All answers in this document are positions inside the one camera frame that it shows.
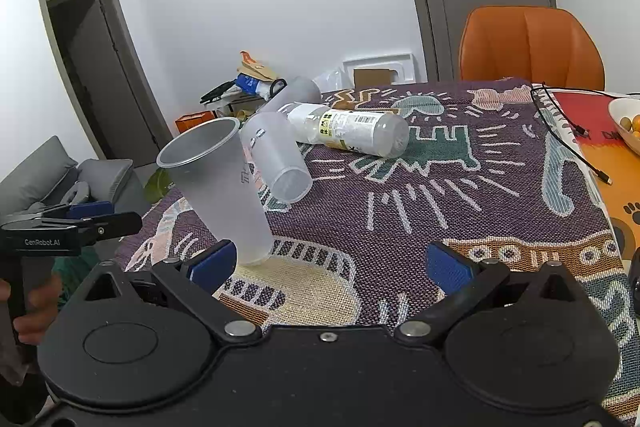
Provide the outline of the person's left hand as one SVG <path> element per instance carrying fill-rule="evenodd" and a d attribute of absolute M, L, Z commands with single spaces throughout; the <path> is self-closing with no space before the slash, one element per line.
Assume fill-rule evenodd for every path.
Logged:
<path fill-rule="evenodd" d="M 58 316 L 58 298 L 61 294 L 62 280 L 55 272 L 46 283 L 29 293 L 29 311 L 13 320 L 14 331 L 21 343 L 39 345 L 47 329 Z"/>

